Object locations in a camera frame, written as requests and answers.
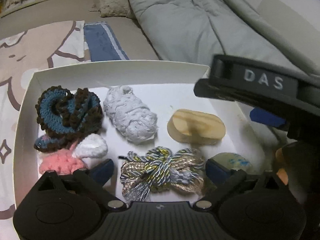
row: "white yarn ball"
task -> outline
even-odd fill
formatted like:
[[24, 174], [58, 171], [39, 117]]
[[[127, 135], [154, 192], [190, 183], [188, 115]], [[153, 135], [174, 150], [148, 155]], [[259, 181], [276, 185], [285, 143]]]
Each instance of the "white yarn ball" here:
[[100, 135], [92, 133], [76, 146], [72, 156], [77, 159], [102, 158], [107, 152], [108, 146], [106, 141]]
[[129, 86], [110, 88], [103, 109], [118, 131], [135, 144], [150, 139], [157, 132], [157, 115]]

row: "oval wooden object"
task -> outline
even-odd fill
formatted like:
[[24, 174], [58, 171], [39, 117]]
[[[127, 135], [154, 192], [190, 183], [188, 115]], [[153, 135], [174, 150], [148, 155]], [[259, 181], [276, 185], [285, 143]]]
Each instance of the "oval wooden object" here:
[[171, 116], [167, 130], [175, 141], [206, 145], [217, 143], [226, 134], [219, 117], [187, 109], [179, 109]]

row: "beige pillow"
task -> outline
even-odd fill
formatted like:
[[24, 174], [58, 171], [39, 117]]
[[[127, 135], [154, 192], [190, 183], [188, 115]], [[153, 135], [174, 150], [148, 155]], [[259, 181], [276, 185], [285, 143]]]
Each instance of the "beige pillow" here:
[[100, 0], [100, 11], [101, 17], [135, 18], [129, 0]]

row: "metal screw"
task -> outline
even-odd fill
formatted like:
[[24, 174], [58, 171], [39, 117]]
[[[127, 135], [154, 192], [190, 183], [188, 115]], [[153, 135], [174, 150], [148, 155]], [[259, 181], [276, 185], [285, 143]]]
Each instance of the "metal screw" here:
[[200, 200], [196, 203], [196, 206], [201, 209], [208, 209], [212, 206], [212, 203], [207, 200]]
[[108, 202], [108, 207], [111, 208], [121, 208], [124, 203], [121, 200], [111, 200]]

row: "pink yarn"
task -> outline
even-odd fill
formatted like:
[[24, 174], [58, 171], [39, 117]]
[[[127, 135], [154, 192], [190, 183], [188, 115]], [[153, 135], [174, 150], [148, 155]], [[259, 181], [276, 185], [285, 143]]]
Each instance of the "pink yarn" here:
[[58, 175], [72, 174], [79, 168], [86, 168], [82, 160], [72, 157], [78, 141], [74, 142], [70, 149], [61, 149], [43, 158], [39, 167], [39, 173], [44, 174], [48, 170], [55, 170]]

